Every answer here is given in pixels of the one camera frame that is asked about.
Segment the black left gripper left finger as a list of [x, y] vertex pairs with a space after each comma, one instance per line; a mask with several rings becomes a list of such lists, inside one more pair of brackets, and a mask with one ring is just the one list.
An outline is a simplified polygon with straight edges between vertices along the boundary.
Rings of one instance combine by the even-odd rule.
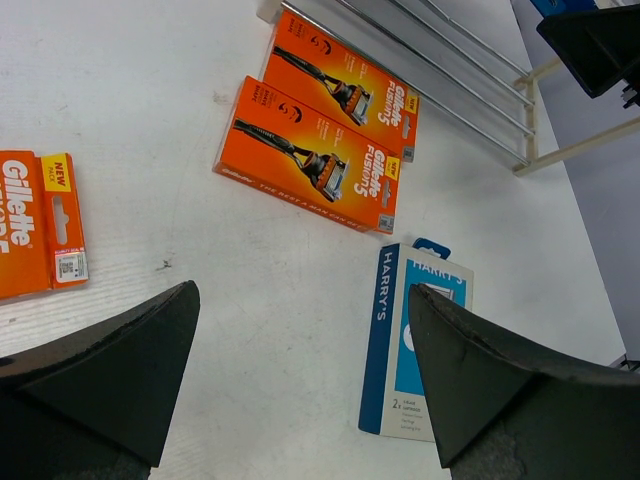
[[147, 479], [200, 311], [195, 282], [1, 360], [4, 479]]

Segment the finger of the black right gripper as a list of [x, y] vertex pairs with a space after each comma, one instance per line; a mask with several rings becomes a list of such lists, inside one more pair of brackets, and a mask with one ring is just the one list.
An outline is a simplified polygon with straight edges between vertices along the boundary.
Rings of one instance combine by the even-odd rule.
[[585, 93], [596, 98], [624, 81], [639, 97], [639, 6], [559, 13], [536, 27]]

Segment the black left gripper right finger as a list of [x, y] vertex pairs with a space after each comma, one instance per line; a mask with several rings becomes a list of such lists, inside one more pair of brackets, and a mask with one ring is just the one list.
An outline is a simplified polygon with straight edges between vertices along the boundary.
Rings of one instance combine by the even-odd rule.
[[635, 479], [639, 376], [502, 328], [425, 285], [409, 323], [435, 443], [455, 479]]

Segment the blue Harry's razor box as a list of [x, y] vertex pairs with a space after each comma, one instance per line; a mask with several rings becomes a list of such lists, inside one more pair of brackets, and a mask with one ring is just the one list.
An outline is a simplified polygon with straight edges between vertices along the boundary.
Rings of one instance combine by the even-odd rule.
[[358, 428], [374, 435], [433, 442], [409, 326], [409, 289], [424, 284], [470, 310], [474, 273], [426, 238], [380, 250]]

